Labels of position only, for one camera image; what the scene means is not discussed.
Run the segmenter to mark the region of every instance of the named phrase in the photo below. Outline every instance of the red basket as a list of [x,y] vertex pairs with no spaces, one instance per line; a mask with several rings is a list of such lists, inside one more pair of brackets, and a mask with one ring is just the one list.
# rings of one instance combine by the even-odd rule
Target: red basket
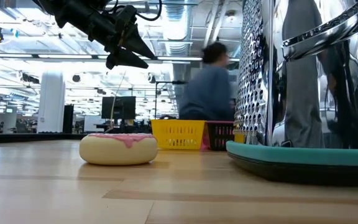
[[209,146],[213,151],[226,151],[226,142],[234,140],[232,121],[207,121]]

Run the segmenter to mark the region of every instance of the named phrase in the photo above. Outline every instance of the wooden surface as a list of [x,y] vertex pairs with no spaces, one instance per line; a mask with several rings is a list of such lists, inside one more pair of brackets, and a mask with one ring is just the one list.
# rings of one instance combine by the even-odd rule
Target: wooden surface
[[267,182],[216,152],[92,166],[78,144],[0,144],[0,224],[358,223],[357,188]]

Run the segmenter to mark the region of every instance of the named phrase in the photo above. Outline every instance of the black robotic arm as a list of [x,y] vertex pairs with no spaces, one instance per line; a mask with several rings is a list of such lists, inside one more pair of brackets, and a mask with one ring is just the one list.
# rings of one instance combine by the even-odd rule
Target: black robotic arm
[[96,40],[102,44],[104,50],[110,53],[106,62],[108,69],[116,65],[147,68],[147,63],[133,52],[150,59],[155,58],[139,35],[135,23],[137,10],[134,6],[115,6],[108,12],[103,9],[109,0],[33,0],[33,2],[55,16],[60,28],[68,22],[87,34],[89,41]]

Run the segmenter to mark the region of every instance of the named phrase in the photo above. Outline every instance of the plastic basket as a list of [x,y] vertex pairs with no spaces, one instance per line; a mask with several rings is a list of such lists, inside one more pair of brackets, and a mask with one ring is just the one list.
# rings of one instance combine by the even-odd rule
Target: plastic basket
[[152,120],[152,132],[161,149],[199,150],[205,121]]
[[232,121],[207,121],[209,146],[213,151],[225,151],[226,142],[234,140]]

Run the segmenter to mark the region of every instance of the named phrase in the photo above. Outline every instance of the plush donut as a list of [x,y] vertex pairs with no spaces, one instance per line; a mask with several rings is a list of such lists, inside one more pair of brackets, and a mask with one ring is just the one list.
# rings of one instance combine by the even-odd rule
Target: plush donut
[[143,164],[157,153],[157,140],[151,134],[89,134],[80,142],[80,156],[91,164]]

